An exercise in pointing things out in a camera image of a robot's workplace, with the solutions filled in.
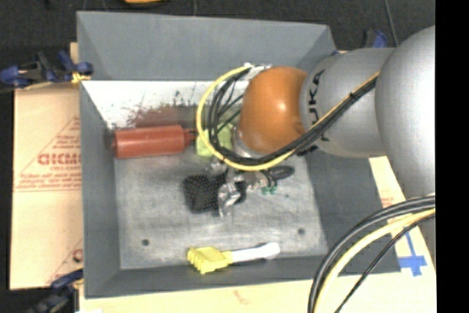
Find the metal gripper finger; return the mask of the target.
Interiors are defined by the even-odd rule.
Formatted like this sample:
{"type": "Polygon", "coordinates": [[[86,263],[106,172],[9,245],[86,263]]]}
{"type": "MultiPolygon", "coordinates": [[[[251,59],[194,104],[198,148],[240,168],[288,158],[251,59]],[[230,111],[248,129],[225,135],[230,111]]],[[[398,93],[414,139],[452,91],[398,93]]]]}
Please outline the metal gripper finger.
{"type": "Polygon", "coordinates": [[[230,213],[231,207],[240,199],[241,193],[234,184],[223,184],[218,189],[218,213],[225,217],[230,213]]]}
{"type": "Polygon", "coordinates": [[[228,168],[229,166],[226,165],[224,162],[219,161],[219,160],[213,160],[210,162],[209,173],[211,175],[225,174],[228,168]]]}

